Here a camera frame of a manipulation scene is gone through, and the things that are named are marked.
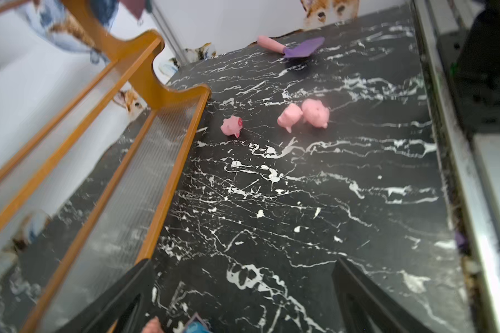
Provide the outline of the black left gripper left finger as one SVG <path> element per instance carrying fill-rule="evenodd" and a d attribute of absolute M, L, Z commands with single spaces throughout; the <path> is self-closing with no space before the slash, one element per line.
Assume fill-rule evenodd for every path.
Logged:
<path fill-rule="evenodd" d="M 139 332 L 154 287 L 154 264 L 143 259 L 59 332 Z"/>

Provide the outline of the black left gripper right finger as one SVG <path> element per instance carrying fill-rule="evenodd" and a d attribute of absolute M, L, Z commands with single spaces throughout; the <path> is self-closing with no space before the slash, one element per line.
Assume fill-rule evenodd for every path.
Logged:
<path fill-rule="evenodd" d="M 333 284 L 347 332 L 430 332 L 351 262 L 338 259 Z"/>

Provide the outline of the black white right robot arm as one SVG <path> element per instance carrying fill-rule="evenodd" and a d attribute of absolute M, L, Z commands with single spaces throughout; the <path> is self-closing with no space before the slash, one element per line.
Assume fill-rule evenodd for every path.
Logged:
<path fill-rule="evenodd" d="M 486 1 L 470 29 L 440 36 L 437 50 L 461 128 L 500 134 L 500 1 Z"/>

